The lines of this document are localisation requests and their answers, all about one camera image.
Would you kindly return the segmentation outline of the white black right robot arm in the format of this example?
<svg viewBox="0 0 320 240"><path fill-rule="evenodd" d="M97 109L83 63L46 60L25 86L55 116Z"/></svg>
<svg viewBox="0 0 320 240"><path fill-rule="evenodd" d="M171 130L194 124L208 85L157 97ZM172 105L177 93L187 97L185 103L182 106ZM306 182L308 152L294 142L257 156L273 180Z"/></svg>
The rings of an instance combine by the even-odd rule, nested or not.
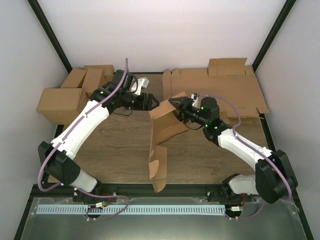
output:
<svg viewBox="0 0 320 240"><path fill-rule="evenodd" d="M284 198L290 200L298 181L287 154L259 146L237 133L234 126L220 118L214 97L203 95L200 107L195 106L197 99L196 94L168 101L175 107L174 115L180 122L197 123L208 141L235 154L254 170L253 175L234 174L226 178L222 182L223 198L232 202L240 194L249 194L258 195L269 204Z"/></svg>

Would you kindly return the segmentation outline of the brown cardboard box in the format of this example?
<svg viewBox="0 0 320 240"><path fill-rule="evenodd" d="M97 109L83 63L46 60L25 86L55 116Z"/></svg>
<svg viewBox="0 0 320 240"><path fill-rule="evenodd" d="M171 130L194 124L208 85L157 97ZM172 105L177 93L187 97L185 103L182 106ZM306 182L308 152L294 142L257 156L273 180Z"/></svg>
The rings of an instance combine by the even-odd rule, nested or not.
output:
<svg viewBox="0 0 320 240"><path fill-rule="evenodd" d="M168 150L162 144L188 130L173 113L175 110L166 99L149 112L151 137L148 167L149 178L156 193L161 192L167 184Z"/></svg>

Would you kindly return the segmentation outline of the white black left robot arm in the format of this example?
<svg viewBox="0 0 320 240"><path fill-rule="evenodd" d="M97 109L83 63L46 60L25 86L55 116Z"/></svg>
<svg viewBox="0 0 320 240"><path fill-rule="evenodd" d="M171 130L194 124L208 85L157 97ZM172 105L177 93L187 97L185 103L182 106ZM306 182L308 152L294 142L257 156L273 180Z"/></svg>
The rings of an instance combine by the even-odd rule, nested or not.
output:
<svg viewBox="0 0 320 240"><path fill-rule="evenodd" d="M116 109L151 111L160 105L151 93L145 93L149 80L137 78L125 70L117 70L111 82L98 87L75 120L51 142L43 141L38 146L41 163L37 186L48 192L53 186L44 188L44 174L54 177L59 185L71 186L76 192L84 193L91 202L102 196L101 182L81 169L74 161L79 149L95 128L106 120Z"/></svg>

